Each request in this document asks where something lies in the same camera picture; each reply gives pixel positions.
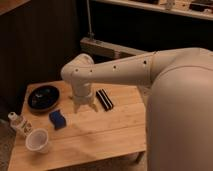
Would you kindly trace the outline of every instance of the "dark wall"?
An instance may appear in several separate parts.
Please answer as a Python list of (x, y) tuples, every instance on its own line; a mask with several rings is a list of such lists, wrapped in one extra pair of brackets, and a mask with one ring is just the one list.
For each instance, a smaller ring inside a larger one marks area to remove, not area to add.
[[(81, 36), (88, 32), (84, 3), (78, 1)], [(91, 12), (96, 39), (146, 51), (183, 47), (213, 50), (213, 21), (99, 2), (91, 3)]]
[(20, 111), (27, 84), (60, 79), (78, 53), (74, 0), (31, 0), (0, 16), (0, 118)]

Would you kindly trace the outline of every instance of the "table leg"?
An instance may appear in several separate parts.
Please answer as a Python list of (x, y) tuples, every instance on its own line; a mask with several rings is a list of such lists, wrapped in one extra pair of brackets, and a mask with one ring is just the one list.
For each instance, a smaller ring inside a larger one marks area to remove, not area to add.
[(139, 152), (137, 158), (135, 159), (135, 163), (140, 163), (142, 157), (144, 156), (145, 151)]

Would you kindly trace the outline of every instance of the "bottle cap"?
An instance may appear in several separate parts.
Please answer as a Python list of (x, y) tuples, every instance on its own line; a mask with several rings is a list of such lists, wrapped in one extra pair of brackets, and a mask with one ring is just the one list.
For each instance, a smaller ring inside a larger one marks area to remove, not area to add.
[(14, 121), (18, 118), (18, 115), (15, 113), (15, 112), (10, 112), (8, 114), (8, 118), (11, 120), (11, 121)]

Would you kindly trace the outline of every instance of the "gray floor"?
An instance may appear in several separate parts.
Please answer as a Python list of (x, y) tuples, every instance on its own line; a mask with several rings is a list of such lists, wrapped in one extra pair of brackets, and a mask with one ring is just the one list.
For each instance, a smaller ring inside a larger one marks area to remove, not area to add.
[[(14, 131), (0, 120), (0, 171), (7, 171), (14, 139)], [(146, 155), (139, 164), (134, 162), (136, 157), (137, 154), (130, 154), (54, 171), (146, 171)]]

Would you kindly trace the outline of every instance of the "black object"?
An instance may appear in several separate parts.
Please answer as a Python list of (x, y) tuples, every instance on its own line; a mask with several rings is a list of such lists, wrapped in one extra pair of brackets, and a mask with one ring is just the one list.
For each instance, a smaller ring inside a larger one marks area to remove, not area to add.
[(46, 112), (52, 109), (59, 100), (59, 91), (51, 85), (35, 89), (28, 98), (28, 105), (34, 112)]
[(53, 123), (55, 130), (63, 128), (67, 125), (66, 119), (60, 113), (60, 110), (56, 110), (49, 114), (50, 121)]
[(206, 8), (212, 8), (213, 1), (211, 0), (194, 0), (191, 2), (189, 9), (203, 12)]
[(96, 91), (96, 97), (100, 101), (105, 111), (111, 110), (114, 107), (112, 101), (109, 99), (108, 95), (103, 89)]

